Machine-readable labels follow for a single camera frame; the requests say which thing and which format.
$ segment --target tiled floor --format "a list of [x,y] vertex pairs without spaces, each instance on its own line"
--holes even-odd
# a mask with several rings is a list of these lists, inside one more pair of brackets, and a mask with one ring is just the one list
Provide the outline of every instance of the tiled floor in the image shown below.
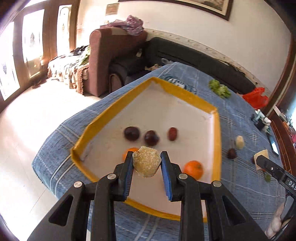
[[36,153],[61,122],[98,100],[48,80],[0,114],[0,213],[20,241],[27,240],[57,201],[31,167]]

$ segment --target yellow edge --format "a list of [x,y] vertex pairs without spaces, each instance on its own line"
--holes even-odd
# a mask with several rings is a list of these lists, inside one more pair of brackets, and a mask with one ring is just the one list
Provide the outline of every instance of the yellow edge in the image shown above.
[[[144,91],[151,83],[154,81],[162,86],[164,91],[176,96],[179,99],[184,100],[188,104],[199,108],[206,113],[213,114],[214,116],[214,160],[213,160],[213,173],[212,181],[220,180],[221,176],[221,134],[220,134],[220,122],[217,109],[206,102],[205,100],[199,98],[192,93],[181,89],[167,81],[161,80],[156,77],[149,78],[140,85],[136,86],[134,89],[127,92],[125,95],[120,97],[117,101],[111,104],[106,110],[104,110],[100,115],[98,115],[84,130],[83,134],[71,149],[72,160],[78,169],[92,182],[97,182],[99,178],[93,174],[88,168],[83,165],[80,160],[80,155],[82,155],[84,149],[86,148],[89,141],[91,141],[96,134],[111,120],[113,119],[123,108],[125,108],[130,102],[132,102],[142,91]],[[155,209],[149,208],[142,205],[132,199],[127,199],[125,201],[128,205],[151,215],[166,218],[170,220],[180,221],[179,215],[173,215],[169,213],[164,213],[157,211]]]

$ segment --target silver screw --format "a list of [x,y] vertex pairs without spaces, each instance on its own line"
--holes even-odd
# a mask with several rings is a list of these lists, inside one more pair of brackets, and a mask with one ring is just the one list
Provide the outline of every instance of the silver screw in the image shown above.
[[180,178],[180,179],[183,179],[183,180],[184,180],[184,179],[186,179],[187,177],[188,177],[188,176],[187,176],[187,174],[185,174],[185,173],[180,173],[180,174],[179,174],[179,178]]
[[213,181],[213,185],[214,185],[214,187],[219,188],[219,187],[221,187],[222,183],[219,181]]
[[78,181],[74,183],[74,187],[79,188],[82,186],[82,182]]
[[112,179],[115,179],[116,178],[116,174],[114,173],[110,173],[108,176],[107,176],[108,179],[112,180]]

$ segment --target red plastic bag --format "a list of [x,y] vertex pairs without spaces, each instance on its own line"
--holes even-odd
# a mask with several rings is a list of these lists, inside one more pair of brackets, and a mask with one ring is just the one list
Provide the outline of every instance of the red plastic bag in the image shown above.
[[248,102],[254,109],[261,109],[268,103],[268,97],[262,96],[265,88],[256,87],[252,92],[243,95],[242,97]]

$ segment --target dark purple fruit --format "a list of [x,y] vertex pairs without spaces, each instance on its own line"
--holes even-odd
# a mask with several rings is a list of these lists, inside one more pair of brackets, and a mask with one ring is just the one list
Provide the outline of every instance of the dark purple fruit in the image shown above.
[[135,141],[140,136],[140,130],[138,127],[129,126],[124,129],[124,137],[129,141]]
[[159,137],[155,131],[147,131],[144,140],[148,146],[155,146],[159,141]]
[[170,141],[174,141],[177,139],[177,135],[178,135],[178,130],[175,127],[171,127],[168,130],[168,139]]
[[234,159],[234,158],[236,158],[236,157],[237,157],[237,152],[236,152],[236,150],[235,150],[234,148],[230,148],[230,149],[228,150],[228,152],[227,152],[227,157],[228,157],[229,159]]

